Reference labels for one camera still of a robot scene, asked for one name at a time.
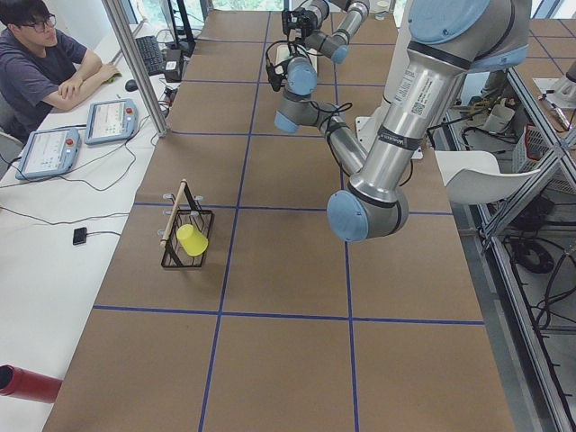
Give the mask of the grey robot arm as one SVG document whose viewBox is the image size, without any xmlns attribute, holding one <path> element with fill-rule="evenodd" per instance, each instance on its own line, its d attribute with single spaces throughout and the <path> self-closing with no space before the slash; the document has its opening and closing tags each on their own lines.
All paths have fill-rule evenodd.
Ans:
<svg viewBox="0 0 576 432">
<path fill-rule="evenodd" d="M 343 20 L 332 33 L 322 30 L 330 16 L 330 6 L 344 12 Z M 282 11 L 283 34 L 305 50 L 315 50 L 335 64 L 342 64 L 349 52 L 349 44 L 370 12 L 369 1 L 303 1 L 293 10 Z"/>
<path fill-rule="evenodd" d="M 528 1 L 411 1 L 405 9 L 395 49 L 400 81 L 387 109 L 375 118 L 375 134 L 364 144 L 341 117 L 341 108 L 317 102 L 312 92 L 317 73 L 309 51 L 339 64 L 366 20 L 366 1 L 342 1 L 345 19 L 332 33 L 321 29 L 329 16 L 327 1 L 307 1 L 284 11 L 283 32 L 297 32 L 287 41 L 288 57 L 266 70 L 272 88 L 281 94 L 274 123 L 296 132 L 318 129 L 335 160 L 348 175 L 346 188 L 333 193 L 328 223 L 348 242 L 385 237 L 400 230 L 409 206 L 400 182 L 433 120 L 452 102 L 459 77 L 471 72 L 502 70 L 527 55 L 531 3 Z"/>
</svg>

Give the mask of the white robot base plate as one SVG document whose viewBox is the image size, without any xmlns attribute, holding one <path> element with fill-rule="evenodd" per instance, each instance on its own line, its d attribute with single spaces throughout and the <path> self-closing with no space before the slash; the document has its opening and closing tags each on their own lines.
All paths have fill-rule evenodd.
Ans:
<svg viewBox="0 0 576 432">
<path fill-rule="evenodd" d="M 375 117 L 359 116 L 355 118 L 355 133 L 362 148 L 369 152 L 373 144 L 378 139 L 384 139 L 400 149 L 407 149 L 412 152 L 413 160 L 421 160 L 424 157 L 421 148 L 422 138 L 416 139 L 392 131 L 391 128 L 383 126 L 383 121 Z"/>
</svg>

